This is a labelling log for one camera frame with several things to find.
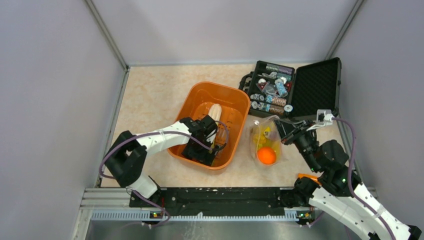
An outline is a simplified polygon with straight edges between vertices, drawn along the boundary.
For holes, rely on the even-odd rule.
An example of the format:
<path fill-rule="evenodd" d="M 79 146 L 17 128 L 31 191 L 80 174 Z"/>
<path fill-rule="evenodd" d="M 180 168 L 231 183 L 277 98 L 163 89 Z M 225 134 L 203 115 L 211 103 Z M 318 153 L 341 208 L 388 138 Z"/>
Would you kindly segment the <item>clear zip top bag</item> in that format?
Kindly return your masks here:
<path fill-rule="evenodd" d="M 249 129 L 249 149 L 253 161 L 259 166 L 273 166 L 282 160 L 282 139 L 277 115 L 255 120 Z"/>

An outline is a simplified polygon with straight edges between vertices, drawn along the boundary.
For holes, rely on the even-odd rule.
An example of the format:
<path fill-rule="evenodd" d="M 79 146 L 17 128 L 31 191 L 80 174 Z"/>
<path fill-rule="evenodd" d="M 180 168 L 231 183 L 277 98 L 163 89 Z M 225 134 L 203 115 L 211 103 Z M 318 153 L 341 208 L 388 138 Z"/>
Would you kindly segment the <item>yellow banana bunch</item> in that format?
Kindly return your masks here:
<path fill-rule="evenodd" d="M 256 151 L 262 147 L 271 147 L 275 152 L 278 152 L 281 148 L 279 133 L 276 130 L 272 130 L 270 127 L 260 129 L 258 133 L 254 133 L 252 141 Z"/>

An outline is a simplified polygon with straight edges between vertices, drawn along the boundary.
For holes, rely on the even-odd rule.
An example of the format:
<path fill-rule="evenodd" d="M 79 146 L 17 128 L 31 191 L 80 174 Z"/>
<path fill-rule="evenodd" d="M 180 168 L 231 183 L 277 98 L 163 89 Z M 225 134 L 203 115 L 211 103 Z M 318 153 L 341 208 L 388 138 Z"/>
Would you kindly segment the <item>orange fruit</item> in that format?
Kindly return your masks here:
<path fill-rule="evenodd" d="M 257 159 L 265 165 L 273 165 L 277 161 L 276 152 L 268 146 L 261 147 L 256 155 Z"/>

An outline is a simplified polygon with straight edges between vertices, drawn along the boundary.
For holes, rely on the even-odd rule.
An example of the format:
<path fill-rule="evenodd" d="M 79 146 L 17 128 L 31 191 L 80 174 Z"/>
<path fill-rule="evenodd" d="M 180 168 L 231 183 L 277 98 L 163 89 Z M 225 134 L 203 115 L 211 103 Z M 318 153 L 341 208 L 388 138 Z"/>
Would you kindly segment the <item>orange plastic basket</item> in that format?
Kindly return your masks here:
<path fill-rule="evenodd" d="M 190 140 L 168 153 L 179 160 L 208 170 L 224 169 L 233 159 L 249 113 L 251 101 L 240 89 L 213 82 L 200 82 L 189 91 L 176 117 L 202 123 L 203 145 Z"/>

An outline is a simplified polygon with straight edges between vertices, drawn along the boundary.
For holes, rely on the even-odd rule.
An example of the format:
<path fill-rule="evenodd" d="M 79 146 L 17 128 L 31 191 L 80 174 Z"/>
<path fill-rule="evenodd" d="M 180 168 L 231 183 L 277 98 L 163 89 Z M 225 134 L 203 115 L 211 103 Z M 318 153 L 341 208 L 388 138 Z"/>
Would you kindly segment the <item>green leafy vegetable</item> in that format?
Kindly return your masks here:
<path fill-rule="evenodd" d="M 211 133 L 211 134 L 209 134 L 208 135 L 208 138 L 207 138 L 207 142 L 208 143 L 211 143 L 213 145 L 214 142 L 215 142 L 215 138 L 216 138 L 218 129 L 219 129 L 218 128 L 218 125 L 219 125 L 218 121 L 221 119 L 221 115 L 222 115 L 222 107 L 221 107 L 221 105 L 218 104 L 218 103 L 213 104 L 209 108 L 208 115 L 214 120 L 214 123 L 216 125 L 216 129 L 214 130 L 214 132 Z"/>

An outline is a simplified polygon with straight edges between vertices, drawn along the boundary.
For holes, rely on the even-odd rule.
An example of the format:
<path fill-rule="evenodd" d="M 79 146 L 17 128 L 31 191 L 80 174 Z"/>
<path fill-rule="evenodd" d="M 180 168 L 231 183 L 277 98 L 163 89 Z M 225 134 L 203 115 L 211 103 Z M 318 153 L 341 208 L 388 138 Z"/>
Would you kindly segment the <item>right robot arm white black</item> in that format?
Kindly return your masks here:
<path fill-rule="evenodd" d="M 320 174 L 317 180 L 299 177 L 295 181 L 294 202 L 322 210 L 363 240 L 418 240 L 422 230 L 394 217 L 353 171 L 355 137 L 350 154 L 336 140 L 319 144 L 316 130 L 334 121 L 346 124 L 355 134 L 348 121 L 333 115 L 322 122 L 274 120 L 282 144 L 295 145 L 311 171 Z"/>

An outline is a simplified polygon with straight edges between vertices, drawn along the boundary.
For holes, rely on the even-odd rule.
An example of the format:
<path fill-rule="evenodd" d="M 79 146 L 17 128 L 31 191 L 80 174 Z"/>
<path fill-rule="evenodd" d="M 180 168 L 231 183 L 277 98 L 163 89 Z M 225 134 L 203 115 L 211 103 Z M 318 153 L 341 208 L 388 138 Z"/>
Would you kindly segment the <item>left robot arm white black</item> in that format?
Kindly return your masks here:
<path fill-rule="evenodd" d="M 110 171 L 122 188 L 130 189 L 141 196 L 149 207 L 160 202 L 158 185 L 148 176 L 143 175 L 143 166 L 147 157 L 175 146 L 183 146 L 182 155 L 188 160 L 201 164 L 210 164 L 226 144 L 214 145 L 212 139 L 218 133 L 220 121 L 206 115 L 194 120 L 184 117 L 168 127 L 142 134 L 122 132 L 101 165 Z"/>

